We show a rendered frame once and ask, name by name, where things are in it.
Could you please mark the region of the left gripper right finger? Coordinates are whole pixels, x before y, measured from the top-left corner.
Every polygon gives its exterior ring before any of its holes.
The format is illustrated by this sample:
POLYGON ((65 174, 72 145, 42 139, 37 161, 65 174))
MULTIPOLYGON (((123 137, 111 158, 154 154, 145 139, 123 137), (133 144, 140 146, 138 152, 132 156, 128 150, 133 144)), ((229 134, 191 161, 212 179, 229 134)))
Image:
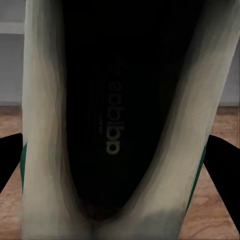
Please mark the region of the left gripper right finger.
POLYGON ((203 163, 240 233, 240 149, 209 135, 203 163))

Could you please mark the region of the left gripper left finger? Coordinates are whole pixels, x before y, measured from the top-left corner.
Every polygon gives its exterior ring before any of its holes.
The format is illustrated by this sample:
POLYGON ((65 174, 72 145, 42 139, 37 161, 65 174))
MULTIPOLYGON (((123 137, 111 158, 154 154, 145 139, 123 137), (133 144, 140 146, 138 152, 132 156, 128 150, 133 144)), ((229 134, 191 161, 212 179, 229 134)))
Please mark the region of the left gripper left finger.
POLYGON ((0 193, 21 162, 22 149, 22 133, 0 138, 0 193))

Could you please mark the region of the gym shoe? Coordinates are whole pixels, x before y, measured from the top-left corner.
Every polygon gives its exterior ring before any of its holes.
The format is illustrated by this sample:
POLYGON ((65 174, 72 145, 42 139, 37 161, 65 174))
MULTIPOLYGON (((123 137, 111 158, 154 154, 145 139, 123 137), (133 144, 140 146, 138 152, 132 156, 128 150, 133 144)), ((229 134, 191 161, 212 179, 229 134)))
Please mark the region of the gym shoe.
POLYGON ((240 0, 26 0, 21 240, 178 240, 240 0))

